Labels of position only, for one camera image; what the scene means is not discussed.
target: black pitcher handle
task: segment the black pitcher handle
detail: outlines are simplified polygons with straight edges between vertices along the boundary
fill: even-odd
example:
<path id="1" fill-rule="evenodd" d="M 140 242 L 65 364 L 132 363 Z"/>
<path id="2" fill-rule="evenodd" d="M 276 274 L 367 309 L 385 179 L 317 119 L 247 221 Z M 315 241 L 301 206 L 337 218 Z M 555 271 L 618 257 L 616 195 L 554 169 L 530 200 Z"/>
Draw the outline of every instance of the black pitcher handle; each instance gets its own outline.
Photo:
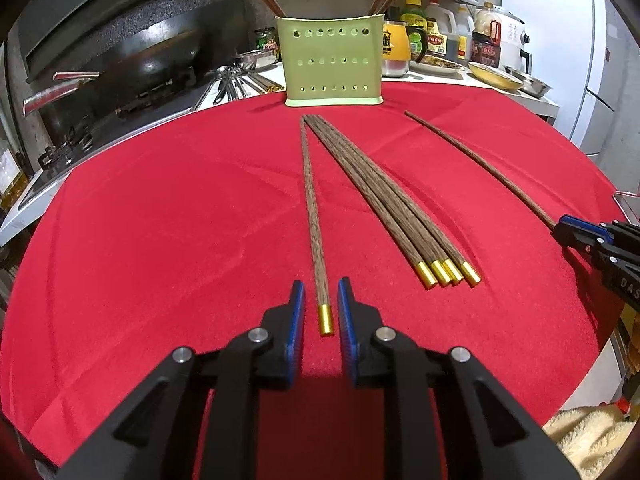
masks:
<path id="1" fill-rule="evenodd" d="M 524 71 L 527 74 L 531 74 L 531 65 L 533 64 L 533 55 L 530 54 L 529 52 L 525 52 L 524 50 L 520 49 L 520 57 L 523 57 L 526 63 L 526 68 L 524 69 Z"/>
<path id="2" fill-rule="evenodd" d="M 418 34 L 420 34 L 420 42 L 422 43 L 422 49 L 420 50 L 420 54 L 418 54 L 418 57 L 414 60 L 416 63 L 420 63 L 424 55 L 427 53 L 427 48 L 429 46 L 427 43 L 428 37 L 427 37 L 426 31 L 422 27 L 417 27 L 416 25 L 407 25 L 406 33 L 409 35 L 409 34 L 412 34 L 413 32 L 417 32 Z"/>

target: yellow bowl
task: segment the yellow bowl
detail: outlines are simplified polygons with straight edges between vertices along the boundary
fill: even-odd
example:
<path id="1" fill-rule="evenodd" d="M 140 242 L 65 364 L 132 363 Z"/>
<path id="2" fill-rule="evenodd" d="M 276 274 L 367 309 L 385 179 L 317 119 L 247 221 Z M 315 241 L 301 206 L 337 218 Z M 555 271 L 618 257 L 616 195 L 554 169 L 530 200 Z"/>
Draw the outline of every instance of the yellow bowl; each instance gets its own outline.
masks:
<path id="1" fill-rule="evenodd" d="M 472 61 L 469 63 L 469 68 L 471 69 L 471 73 L 480 81 L 495 88 L 499 88 L 500 90 L 519 90 L 522 88 L 522 85 L 524 85 L 522 81 L 514 78 L 514 76 L 492 66 Z"/>

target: silver screw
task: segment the silver screw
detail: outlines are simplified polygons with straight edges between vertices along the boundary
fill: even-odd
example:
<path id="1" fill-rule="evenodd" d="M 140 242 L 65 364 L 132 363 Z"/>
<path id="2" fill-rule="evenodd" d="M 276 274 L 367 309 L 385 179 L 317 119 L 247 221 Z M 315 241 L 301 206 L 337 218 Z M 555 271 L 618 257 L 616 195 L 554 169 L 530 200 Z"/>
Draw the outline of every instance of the silver screw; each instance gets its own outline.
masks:
<path id="1" fill-rule="evenodd" d="M 185 363 L 193 357 L 193 352 L 190 348 L 181 346 L 180 348 L 176 348 L 174 350 L 174 352 L 171 354 L 171 357 L 174 358 L 174 361 L 177 363 Z"/>
<path id="2" fill-rule="evenodd" d="M 376 337 L 380 341 L 393 341 L 396 338 L 396 331 L 388 326 L 381 326 L 376 330 Z"/>
<path id="3" fill-rule="evenodd" d="M 258 327 L 249 330 L 249 333 L 247 335 L 249 336 L 249 340 L 251 342 L 261 343 L 267 340 L 267 338 L 269 337 L 269 332 L 265 328 Z"/>
<path id="4" fill-rule="evenodd" d="M 451 350 L 451 357 L 455 361 L 459 363 L 466 363 L 471 359 L 471 352 L 464 348 L 463 346 L 456 346 L 453 350 Z"/>

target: stainless steel bowl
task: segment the stainless steel bowl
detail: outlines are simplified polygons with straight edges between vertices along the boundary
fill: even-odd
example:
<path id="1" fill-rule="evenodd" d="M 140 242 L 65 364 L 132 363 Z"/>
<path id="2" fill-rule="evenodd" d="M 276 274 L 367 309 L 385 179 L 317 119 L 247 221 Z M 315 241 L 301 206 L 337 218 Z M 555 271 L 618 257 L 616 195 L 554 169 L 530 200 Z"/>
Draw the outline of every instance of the stainless steel bowl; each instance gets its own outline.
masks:
<path id="1" fill-rule="evenodd" d="M 267 66 L 271 66 L 276 62 L 276 51 L 268 48 L 260 50 L 251 50 L 240 54 L 234 59 L 234 65 L 243 70 L 261 70 Z"/>
<path id="2" fill-rule="evenodd" d="M 510 66 L 504 67 L 504 71 L 507 74 L 511 74 L 517 79 L 520 79 L 520 81 L 524 83 L 520 90 L 522 90 L 525 94 L 529 94 L 530 96 L 541 98 L 552 88 L 544 81 L 540 81 L 540 79 L 533 77 L 531 74 L 521 72 L 520 70 L 516 70 L 515 68 L 512 68 Z"/>

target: tablecloth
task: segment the tablecloth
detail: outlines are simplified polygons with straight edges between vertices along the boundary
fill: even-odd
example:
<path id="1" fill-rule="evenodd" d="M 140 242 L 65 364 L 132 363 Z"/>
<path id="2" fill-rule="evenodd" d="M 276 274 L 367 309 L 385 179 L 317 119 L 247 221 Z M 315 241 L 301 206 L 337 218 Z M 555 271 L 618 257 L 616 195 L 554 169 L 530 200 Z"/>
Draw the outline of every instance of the tablecloth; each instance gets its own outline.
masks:
<path id="1" fill-rule="evenodd" d="M 385 83 L 383 97 L 372 107 L 288 108 L 283 94 L 233 102 L 74 170 L 10 301 L 0 350 L 9 419 L 62 463 L 171 349 L 224 346 L 300 279 L 302 374 L 290 392 L 262 394 L 258 478 L 382 478 L 382 394 L 350 389 L 338 338 L 317 328 L 299 120 L 318 113 L 399 182 L 483 278 L 474 289 L 426 291 L 309 132 L 332 298 L 349 276 L 385 324 L 426 348 L 469 348 L 546 422 L 589 370 L 622 304 L 494 177 L 403 112 L 462 140 L 554 219 L 622 218 L 614 187 L 498 92 Z"/>

